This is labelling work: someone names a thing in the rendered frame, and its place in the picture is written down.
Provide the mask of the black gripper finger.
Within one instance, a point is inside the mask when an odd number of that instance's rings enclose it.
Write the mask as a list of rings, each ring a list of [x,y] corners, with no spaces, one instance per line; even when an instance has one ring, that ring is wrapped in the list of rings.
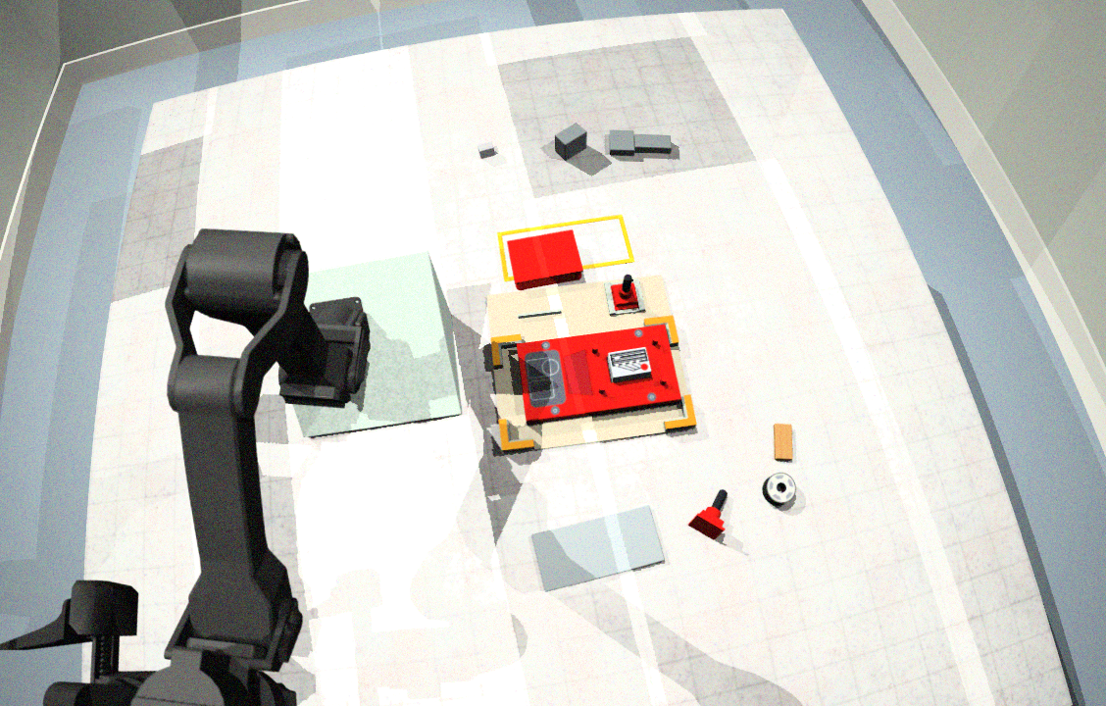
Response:
[[[69,623],[71,599],[64,600],[63,612],[59,614],[56,621],[48,623],[45,627],[30,631],[21,637],[15,637],[11,640],[6,640],[6,642],[0,644],[0,651],[31,651],[31,648],[48,648],[55,646],[69,646],[69,644],[79,644],[92,642],[92,638],[86,638],[85,634],[71,634],[71,625]]]

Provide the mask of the small black and white toy wheel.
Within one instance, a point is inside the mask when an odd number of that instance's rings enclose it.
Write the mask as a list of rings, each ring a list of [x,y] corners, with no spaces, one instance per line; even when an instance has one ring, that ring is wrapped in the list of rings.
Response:
[[[782,488],[782,492],[778,492],[778,486]],[[772,477],[765,479],[763,485],[761,485],[761,492],[764,494],[766,502],[781,506],[785,502],[792,500],[796,491],[796,482],[787,473],[781,471],[773,474]]]

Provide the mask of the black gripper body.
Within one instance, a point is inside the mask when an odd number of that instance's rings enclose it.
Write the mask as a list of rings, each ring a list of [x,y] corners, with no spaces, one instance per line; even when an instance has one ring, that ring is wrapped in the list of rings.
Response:
[[[119,672],[119,637],[137,636],[139,591],[109,580],[77,580],[70,608],[71,634],[92,638],[91,683],[101,683],[102,676],[148,681],[157,672]]]

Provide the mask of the orange rectangular block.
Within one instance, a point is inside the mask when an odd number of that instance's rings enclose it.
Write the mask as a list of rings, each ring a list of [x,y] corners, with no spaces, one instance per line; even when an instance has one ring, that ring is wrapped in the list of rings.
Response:
[[[792,460],[792,424],[774,425],[774,459],[776,460]]]

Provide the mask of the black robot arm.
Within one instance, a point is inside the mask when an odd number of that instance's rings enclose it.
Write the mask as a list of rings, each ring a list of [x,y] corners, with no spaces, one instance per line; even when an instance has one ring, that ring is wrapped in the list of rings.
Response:
[[[268,549],[254,413],[276,363],[285,405],[345,408],[371,350],[359,295],[305,305],[307,264],[292,232],[202,228],[184,247],[165,298],[176,344],[167,397],[200,577],[165,646],[170,667],[148,681],[58,681],[43,706],[298,706],[296,691],[267,675],[290,661],[303,620]],[[195,310],[252,333],[240,359],[198,356]]]

